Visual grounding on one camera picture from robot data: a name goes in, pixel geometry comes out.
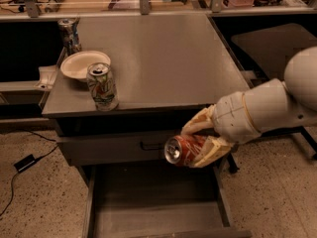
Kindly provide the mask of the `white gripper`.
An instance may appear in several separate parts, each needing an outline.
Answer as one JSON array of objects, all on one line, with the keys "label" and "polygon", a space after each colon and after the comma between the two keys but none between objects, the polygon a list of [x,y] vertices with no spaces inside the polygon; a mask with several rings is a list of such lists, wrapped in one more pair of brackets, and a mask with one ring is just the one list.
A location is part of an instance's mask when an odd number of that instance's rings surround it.
[{"label": "white gripper", "polygon": [[224,96],[215,105],[200,110],[182,127],[181,135],[213,127],[221,137],[207,137],[191,168],[206,167],[224,157],[234,144],[245,144],[262,134],[253,124],[243,92]]}]

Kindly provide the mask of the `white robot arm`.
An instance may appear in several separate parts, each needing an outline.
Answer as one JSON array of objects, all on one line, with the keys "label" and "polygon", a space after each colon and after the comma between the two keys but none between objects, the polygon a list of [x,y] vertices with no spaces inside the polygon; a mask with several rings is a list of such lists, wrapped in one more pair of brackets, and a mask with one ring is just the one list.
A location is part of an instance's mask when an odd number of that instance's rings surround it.
[{"label": "white robot arm", "polygon": [[314,125],[317,122],[317,48],[296,53],[288,62],[282,80],[272,79],[247,91],[223,96],[199,111],[182,128],[190,135],[212,128],[209,137],[191,162],[203,168],[223,157],[236,145],[280,128]]}]

